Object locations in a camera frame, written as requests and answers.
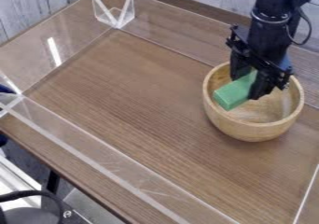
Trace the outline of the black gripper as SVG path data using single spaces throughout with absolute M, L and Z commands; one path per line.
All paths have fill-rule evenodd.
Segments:
M 248 98 L 257 100 L 272 92 L 282 90 L 292 75 L 286 50 L 290 14 L 266 16 L 252 12 L 248 26 L 233 24 L 225 44 L 230 49 L 230 79 L 237 80 L 256 70 Z

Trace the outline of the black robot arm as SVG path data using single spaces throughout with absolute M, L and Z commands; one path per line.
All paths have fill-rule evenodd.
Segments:
M 274 88 L 284 90 L 292 76 L 290 44 L 306 44 L 312 26 L 301 6 L 309 0 L 254 0 L 248 26 L 233 24 L 225 44 L 230 48 L 230 79 L 252 70 L 248 100 L 257 100 Z

